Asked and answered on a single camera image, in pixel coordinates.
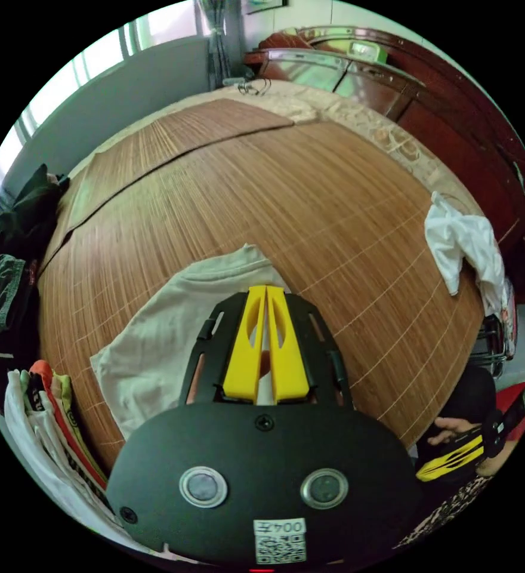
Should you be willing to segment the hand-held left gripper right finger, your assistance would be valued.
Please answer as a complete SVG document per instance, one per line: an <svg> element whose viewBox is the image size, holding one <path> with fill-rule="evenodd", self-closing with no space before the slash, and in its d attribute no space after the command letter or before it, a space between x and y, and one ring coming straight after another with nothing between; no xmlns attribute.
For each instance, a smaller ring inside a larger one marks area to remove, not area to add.
<svg viewBox="0 0 525 573"><path fill-rule="evenodd" d="M275 402L303 401L310 390L283 288L268 286L270 373Z"/></svg>

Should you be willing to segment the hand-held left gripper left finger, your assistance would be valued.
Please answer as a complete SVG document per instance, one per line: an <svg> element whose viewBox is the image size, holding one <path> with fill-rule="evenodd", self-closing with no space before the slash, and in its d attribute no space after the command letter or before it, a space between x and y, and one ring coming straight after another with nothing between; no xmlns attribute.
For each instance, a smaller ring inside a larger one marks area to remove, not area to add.
<svg viewBox="0 0 525 573"><path fill-rule="evenodd" d="M266 286L253 286L246 293L236 336L223 381L228 399L256 399L261 377Z"/></svg>

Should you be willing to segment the person's right hand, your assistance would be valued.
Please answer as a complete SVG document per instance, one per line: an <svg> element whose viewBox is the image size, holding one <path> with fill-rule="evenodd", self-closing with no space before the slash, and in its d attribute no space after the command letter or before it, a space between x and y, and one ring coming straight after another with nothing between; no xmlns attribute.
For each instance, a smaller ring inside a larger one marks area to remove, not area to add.
<svg viewBox="0 0 525 573"><path fill-rule="evenodd" d="M437 434L427 438L427 444L431 446L449 443L459 435L480 427L480 424L472 424L461 418L437 417L434 420L434 426L437 429Z"/></svg>

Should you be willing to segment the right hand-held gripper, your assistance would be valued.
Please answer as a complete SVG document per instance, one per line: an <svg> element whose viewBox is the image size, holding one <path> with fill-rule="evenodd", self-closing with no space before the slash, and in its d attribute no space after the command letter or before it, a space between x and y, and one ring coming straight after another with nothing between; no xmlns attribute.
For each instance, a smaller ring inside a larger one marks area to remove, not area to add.
<svg viewBox="0 0 525 573"><path fill-rule="evenodd" d="M416 471L421 482L457 482L475 475L475 469L486 458L496 457L514 430L514 414L498 409L481 425L482 436L459 436L445 444L441 456L423 464Z"/></svg>

